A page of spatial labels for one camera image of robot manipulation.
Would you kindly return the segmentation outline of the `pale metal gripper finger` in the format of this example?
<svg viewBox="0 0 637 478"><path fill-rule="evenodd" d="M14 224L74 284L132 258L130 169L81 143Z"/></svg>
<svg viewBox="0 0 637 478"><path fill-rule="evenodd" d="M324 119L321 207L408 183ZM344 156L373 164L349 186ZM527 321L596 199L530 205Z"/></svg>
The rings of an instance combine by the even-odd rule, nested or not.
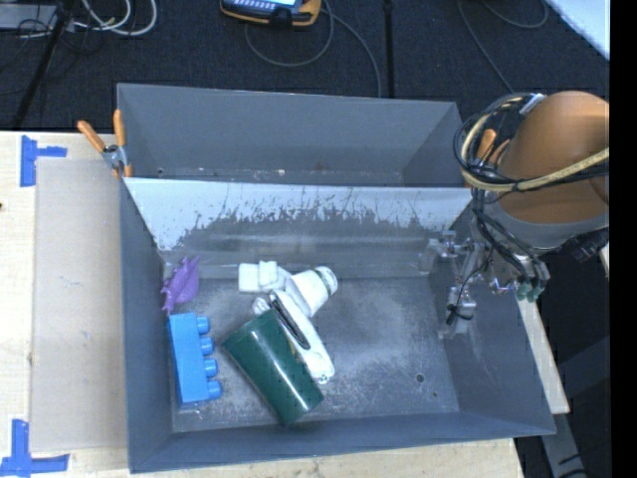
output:
<svg viewBox="0 0 637 478"><path fill-rule="evenodd" d="M477 302L465 287L451 287L447 295L447 303L443 321L438 330L441 339L453 339L469 332L475 317Z"/></svg>
<svg viewBox="0 0 637 478"><path fill-rule="evenodd" d="M458 260L466 260L472 252L471 242L457 242L455 233L429 238L421 253L421 272L433 273L441 261L457 264Z"/></svg>

